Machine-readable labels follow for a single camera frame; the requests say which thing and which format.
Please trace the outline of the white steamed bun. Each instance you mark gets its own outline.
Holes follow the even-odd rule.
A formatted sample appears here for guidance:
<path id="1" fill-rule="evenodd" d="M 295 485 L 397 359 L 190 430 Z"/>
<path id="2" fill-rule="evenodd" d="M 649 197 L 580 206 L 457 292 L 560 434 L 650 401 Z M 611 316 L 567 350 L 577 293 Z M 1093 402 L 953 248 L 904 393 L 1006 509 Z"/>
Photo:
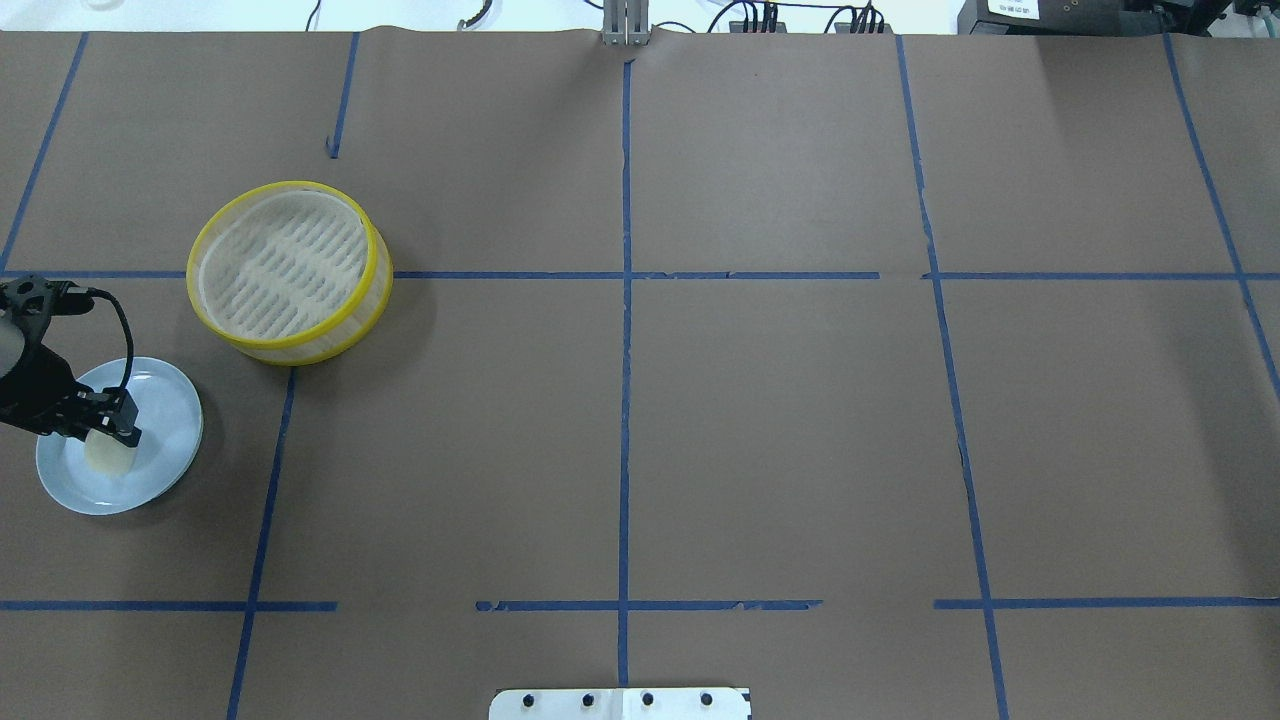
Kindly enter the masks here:
<path id="1" fill-rule="evenodd" d="M 134 464 L 138 447 L 129 446 L 116 436 L 90 430 L 84 438 L 84 462 L 95 473 L 105 477 L 123 477 Z"/>

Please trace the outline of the yellow bamboo steamer basket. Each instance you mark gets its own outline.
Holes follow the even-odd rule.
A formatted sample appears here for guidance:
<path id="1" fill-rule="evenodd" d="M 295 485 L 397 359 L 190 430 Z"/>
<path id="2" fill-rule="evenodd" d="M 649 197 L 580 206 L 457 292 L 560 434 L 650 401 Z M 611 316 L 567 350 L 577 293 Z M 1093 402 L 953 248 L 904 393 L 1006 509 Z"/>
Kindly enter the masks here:
<path id="1" fill-rule="evenodd" d="M 197 234 L 186 288 L 197 318 L 248 357 L 306 366 L 355 347 L 390 300 L 394 268 L 347 193 L 283 181 L 242 193 Z"/>

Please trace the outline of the light blue plate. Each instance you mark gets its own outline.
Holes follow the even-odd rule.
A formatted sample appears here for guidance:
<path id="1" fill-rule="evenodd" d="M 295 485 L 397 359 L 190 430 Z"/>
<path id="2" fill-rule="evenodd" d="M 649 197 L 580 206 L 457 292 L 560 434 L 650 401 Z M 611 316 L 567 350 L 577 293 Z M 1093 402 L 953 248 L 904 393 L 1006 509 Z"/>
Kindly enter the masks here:
<path id="1" fill-rule="evenodd" d="M 169 491 L 193 462 L 204 436 L 204 407 L 187 374 L 161 359 L 137 357 L 127 389 L 142 436 L 122 474 L 93 468 L 81 439 L 37 438 L 36 471 L 63 507 L 93 516 L 138 509 Z"/>

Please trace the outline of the brown paper table cover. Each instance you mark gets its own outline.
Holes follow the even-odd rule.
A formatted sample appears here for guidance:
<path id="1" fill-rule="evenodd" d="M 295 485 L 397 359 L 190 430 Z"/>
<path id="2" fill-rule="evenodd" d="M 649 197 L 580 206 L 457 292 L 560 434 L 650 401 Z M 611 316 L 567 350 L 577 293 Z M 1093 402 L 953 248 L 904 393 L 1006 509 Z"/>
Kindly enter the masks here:
<path id="1" fill-rule="evenodd" d="M 115 293 L 189 473 L 3 430 L 5 719 L 1277 716 L 1277 44 L 3 35 L 3 270 Z M 355 347 L 248 357 L 195 240 L 349 195 Z"/>

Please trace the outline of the black computer box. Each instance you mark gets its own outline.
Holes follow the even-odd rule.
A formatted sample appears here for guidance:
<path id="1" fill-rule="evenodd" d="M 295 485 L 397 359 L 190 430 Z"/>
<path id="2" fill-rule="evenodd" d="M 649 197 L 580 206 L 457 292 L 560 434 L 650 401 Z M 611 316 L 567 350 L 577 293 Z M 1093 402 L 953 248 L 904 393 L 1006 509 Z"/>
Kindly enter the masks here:
<path id="1" fill-rule="evenodd" d="M 965 1 L 956 33 L 996 36 L 1206 36 L 1233 1 Z"/>

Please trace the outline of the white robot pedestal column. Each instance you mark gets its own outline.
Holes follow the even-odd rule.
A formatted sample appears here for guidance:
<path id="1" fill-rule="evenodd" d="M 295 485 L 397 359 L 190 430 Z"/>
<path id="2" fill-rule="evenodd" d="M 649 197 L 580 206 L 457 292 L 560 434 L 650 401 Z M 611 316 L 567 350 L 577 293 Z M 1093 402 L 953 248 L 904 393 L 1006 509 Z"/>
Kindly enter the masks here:
<path id="1" fill-rule="evenodd" d="M 489 719 L 751 719 L 750 691 L 732 687 L 507 689 Z"/>

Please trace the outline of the aluminium frame post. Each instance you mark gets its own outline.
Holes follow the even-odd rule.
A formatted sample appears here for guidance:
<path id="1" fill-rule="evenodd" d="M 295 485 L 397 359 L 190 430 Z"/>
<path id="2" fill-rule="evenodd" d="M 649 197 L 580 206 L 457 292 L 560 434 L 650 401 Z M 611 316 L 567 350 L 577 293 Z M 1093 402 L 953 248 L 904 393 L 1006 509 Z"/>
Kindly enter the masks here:
<path id="1" fill-rule="evenodd" d="M 602 0 L 602 41 L 607 46 L 645 46 L 652 23 L 648 0 Z"/>

